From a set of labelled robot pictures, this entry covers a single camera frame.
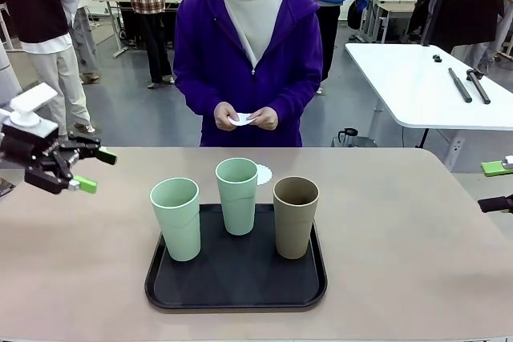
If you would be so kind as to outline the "person's right hand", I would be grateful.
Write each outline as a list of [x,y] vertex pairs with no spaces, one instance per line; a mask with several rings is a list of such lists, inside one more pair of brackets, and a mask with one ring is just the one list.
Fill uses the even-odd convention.
[[216,105],[214,110],[215,123],[218,129],[222,131],[233,131],[236,126],[232,121],[238,122],[238,114],[230,103],[221,102]]

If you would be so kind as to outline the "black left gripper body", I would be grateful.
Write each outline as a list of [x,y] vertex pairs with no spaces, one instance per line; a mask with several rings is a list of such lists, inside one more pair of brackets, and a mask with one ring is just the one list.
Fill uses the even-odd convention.
[[59,128],[53,123],[21,128],[4,124],[1,129],[1,153],[4,160],[20,167],[32,165],[48,154],[59,138]]

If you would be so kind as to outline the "person's left hand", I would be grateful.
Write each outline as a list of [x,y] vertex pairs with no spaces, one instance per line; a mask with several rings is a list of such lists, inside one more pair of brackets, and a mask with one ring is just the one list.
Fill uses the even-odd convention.
[[278,115],[271,107],[263,107],[249,116],[251,125],[262,130],[273,131],[278,125]]

